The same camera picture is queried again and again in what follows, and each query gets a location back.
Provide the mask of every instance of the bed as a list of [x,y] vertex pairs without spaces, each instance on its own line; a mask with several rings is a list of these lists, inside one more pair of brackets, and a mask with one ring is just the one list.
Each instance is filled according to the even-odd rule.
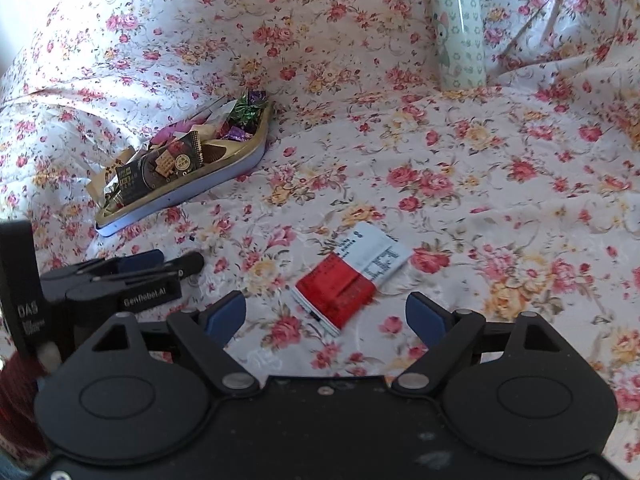
[[[63,0],[0,80],[0,217],[31,220],[43,270],[202,251],[184,299],[141,318],[242,290],[228,351],[260,378],[393,377],[427,351],[414,290],[535,310],[615,391],[606,454],[640,478],[640,0],[484,0],[490,86],[445,93],[428,4]],[[244,88],[277,111],[255,171],[97,235],[88,176]],[[287,285],[358,221],[412,256],[333,338]]]

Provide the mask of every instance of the light green bottle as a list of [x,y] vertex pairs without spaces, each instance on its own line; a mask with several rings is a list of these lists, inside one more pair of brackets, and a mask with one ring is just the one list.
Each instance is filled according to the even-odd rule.
[[486,86],[480,0],[431,0],[442,90]]

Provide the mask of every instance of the blue gripper pad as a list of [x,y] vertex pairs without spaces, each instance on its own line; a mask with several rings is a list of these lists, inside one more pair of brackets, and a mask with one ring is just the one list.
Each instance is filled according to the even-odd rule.
[[421,294],[409,295],[404,313],[409,327],[427,345],[427,348],[436,346],[450,328],[447,326],[449,324],[447,321],[449,317],[452,318],[452,315]]
[[246,319],[246,300],[241,293],[232,292],[222,298],[220,302],[224,303],[219,307],[214,306],[215,311],[206,320],[204,332],[220,348],[224,348],[244,324]]
[[118,262],[118,273],[136,272],[137,270],[153,269],[164,263],[164,254],[160,249],[145,251],[144,253],[125,256]]

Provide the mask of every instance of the red and white packet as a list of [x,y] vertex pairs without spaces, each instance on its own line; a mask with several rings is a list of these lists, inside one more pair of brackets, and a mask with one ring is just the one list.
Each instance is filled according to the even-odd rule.
[[291,288],[295,300],[332,335],[409,259],[411,251],[367,222]]

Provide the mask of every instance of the triangular cutout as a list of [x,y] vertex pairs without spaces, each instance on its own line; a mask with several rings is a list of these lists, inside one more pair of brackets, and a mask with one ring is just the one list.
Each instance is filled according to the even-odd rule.
[[94,346],[94,352],[129,349],[129,338],[124,325],[114,325]]
[[539,350],[543,352],[559,352],[560,349],[551,341],[551,338],[536,324],[527,326],[527,335],[524,339],[525,350]]

